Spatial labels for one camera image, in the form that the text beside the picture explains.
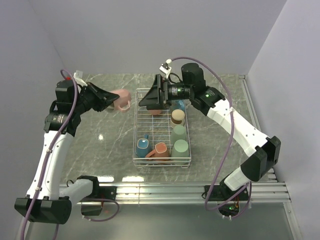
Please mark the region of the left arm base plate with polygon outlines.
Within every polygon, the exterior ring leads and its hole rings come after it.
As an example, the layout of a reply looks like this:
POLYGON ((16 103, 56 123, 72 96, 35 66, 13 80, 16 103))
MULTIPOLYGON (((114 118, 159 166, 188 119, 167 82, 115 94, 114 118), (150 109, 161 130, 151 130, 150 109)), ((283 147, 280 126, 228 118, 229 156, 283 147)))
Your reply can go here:
POLYGON ((89 202, 98 199, 116 200, 117 187, 116 186, 100 186, 95 189, 89 196, 86 196, 81 201, 89 202))

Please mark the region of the salmon tumbler cup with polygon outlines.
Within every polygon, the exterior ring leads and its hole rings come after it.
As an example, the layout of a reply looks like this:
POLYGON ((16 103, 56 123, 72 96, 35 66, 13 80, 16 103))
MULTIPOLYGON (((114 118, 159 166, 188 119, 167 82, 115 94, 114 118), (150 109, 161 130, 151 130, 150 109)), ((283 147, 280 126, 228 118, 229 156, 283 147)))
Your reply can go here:
POLYGON ((158 116, 162 113, 161 109, 150 109, 148 110, 148 112, 152 115, 152 116, 158 116))

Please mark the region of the blue patterned mug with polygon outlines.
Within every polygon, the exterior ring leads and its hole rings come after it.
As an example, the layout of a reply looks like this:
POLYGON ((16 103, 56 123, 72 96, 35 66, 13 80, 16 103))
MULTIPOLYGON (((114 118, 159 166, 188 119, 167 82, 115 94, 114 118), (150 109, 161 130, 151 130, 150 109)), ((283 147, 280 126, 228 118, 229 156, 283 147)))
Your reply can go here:
POLYGON ((149 135, 146 133, 142 138, 139 138, 136 143, 136 157, 145 158, 152 151, 152 146, 149 142, 149 135))

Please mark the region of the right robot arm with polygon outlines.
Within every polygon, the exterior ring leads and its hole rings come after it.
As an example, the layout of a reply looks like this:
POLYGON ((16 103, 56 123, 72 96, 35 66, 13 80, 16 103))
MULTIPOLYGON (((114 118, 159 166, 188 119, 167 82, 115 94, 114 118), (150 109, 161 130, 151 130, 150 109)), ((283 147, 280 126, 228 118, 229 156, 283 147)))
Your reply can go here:
POLYGON ((139 101, 147 110, 165 110, 172 101, 188 99, 191 105, 209 119, 219 124, 236 141, 247 155, 240 167, 232 171, 219 183, 219 192, 224 200, 233 199, 239 189, 250 182, 258 182, 278 163, 281 141, 269 137, 250 124, 232 106, 231 99, 219 90, 206 84, 204 71, 197 63, 186 63, 181 67, 181 81, 170 81, 171 67, 163 63, 161 74, 146 95, 139 101))

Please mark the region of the pale green tumbler cup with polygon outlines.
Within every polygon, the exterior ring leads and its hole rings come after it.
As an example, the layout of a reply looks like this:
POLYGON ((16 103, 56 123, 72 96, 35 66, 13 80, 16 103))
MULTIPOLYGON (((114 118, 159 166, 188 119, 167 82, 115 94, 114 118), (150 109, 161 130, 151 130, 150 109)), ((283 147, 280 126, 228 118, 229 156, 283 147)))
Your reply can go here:
POLYGON ((189 157, 189 145, 187 141, 183 139, 177 140, 171 150, 171 158, 182 161, 189 157))

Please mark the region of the salmon mug white inside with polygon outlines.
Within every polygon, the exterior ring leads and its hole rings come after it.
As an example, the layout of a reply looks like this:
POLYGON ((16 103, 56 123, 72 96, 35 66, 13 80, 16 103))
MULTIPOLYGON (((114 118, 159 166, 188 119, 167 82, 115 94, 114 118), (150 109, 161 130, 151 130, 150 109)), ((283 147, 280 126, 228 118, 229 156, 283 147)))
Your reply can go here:
POLYGON ((149 161, 168 161, 170 158, 170 151, 164 142, 159 142, 145 158, 149 161))

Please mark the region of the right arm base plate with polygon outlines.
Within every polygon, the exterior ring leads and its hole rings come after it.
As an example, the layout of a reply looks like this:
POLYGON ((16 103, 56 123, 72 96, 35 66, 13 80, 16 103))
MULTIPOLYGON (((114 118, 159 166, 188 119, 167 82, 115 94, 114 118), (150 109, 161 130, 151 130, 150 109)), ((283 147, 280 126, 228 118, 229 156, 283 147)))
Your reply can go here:
MULTIPOLYGON (((212 201, 223 202, 235 194, 236 194, 236 191, 231 191, 227 187, 215 185, 213 187, 213 190, 211 191, 211 194, 209 196, 208 201, 209 202, 212 202, 212 201)), ((248 192, 248 189, 245 188, 237 196, 235 196, 232 200, 246 201, 248 199, 249 199, 249 192, 248 192)))

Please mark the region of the pink mug white inside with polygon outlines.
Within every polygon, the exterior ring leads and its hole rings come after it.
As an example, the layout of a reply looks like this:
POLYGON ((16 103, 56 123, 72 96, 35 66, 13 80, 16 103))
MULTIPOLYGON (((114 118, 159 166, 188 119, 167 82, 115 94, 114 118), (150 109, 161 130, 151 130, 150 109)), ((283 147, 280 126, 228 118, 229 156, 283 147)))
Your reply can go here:
POLYGON ((132 100, 131 93, 127 89, 116 89, 111 91, 113 94, 119 95, 119 98, 115 100, 108 108, 108 111, 120 111, 122 113, 127 112, 131 105, 130 102, 132 100))

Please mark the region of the steel cup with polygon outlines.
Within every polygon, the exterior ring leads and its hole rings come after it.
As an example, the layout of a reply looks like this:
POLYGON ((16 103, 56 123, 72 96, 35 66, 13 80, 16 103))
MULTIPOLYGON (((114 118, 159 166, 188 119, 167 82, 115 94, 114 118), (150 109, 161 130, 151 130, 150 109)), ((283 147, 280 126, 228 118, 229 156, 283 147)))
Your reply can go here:
POLYGON ((175 109, 171 113, 170 117, 170 126, 172 128, 176 126, 184 126, 185 125, 185 112, 181 109, 175 109))

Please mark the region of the light green cup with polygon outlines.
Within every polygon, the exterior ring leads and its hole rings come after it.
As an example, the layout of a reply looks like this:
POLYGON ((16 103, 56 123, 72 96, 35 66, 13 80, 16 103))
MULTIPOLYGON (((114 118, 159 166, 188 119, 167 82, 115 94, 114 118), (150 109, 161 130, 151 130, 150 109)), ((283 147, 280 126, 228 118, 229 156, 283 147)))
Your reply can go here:
POLYGON ((183 125, 176 125, 170 135, 170 141, 174 145, 178 140, 187 140, 186 128, 183 125))

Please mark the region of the blue mug orange inside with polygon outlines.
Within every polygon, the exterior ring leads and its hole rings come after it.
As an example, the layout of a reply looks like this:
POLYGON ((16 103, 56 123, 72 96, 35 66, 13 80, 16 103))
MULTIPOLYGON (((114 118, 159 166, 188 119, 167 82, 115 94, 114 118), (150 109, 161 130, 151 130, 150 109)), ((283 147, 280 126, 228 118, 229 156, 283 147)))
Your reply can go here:
POLYGON ((185 105, 185 101, 184 100, 173 100, 171 102, 171 106, 170 106, 171 111, 173 112, 174 110, 182 110, 182 111, 186 111, 186 105, 185 105))

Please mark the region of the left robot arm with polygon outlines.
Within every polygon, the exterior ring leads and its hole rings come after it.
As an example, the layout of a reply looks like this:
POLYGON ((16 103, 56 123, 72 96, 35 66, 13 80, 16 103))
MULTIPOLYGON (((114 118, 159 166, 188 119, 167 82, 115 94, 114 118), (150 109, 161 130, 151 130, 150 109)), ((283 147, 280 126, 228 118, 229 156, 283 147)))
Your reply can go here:
POLYGON ((73 205, 85 198, 95 201, 101 197, 96 176, 82 175, 71 186, 60 188, 63 166, 81 115, 89 110, 102 112, 119 95, 90 82, 78 86, 72 80, 58 82, 55 94, 56 100, 45 118, 43 149, 35 177, 26 196, 15 200, 14 208, 30 222, 63 225, 73 205))

